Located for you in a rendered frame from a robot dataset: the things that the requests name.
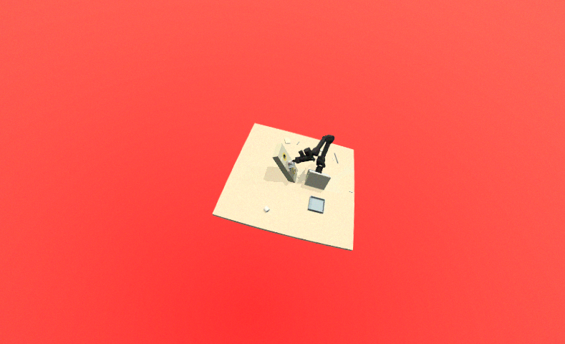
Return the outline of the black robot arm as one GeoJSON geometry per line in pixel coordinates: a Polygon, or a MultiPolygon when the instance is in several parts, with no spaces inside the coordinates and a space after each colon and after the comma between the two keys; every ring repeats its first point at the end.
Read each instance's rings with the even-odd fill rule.
{"type": "Polygon", "coordinates": [[[318,156],[321,147],[325,144],[325,146],[323,147],[323,150],[321,152],[321,155],[318,156],[317,158],[317,168],[316,168],[316,172],[318,173],[322,173],[322,169],[325,168],[325,156],[327,154],[327,151],[329,150],[330,145],[333,143],[335,137],[334,135],[325,135],[322,136],[322,139],[319,141],[319,143],[315,146],[315,148],[313,148],[311,150],[310,147],[305,148],[304,152],[303,150],[298,151],[300,154],[300,158],[306,156],[306,159],[308,161],[313,161],[315,162],[316,158],[314,156],[318,156]],[[304,153],[306,155],[304,155],[304,153]]]}

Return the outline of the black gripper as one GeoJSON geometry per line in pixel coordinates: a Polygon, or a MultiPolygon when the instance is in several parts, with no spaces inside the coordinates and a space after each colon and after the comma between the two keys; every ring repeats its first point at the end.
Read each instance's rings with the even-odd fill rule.
{"type": "Polygon", "coordinates": [[[292,162],[295,162],[296,164],[302,163],[302,162],[307,162],[307,161],[308,161],[308,160],[306,159],[306,156],[301,157],[301,158],[300,158],[300,156],[299,156],[299,157],[295,157],[295,159],[292,160],[292,162]]]}

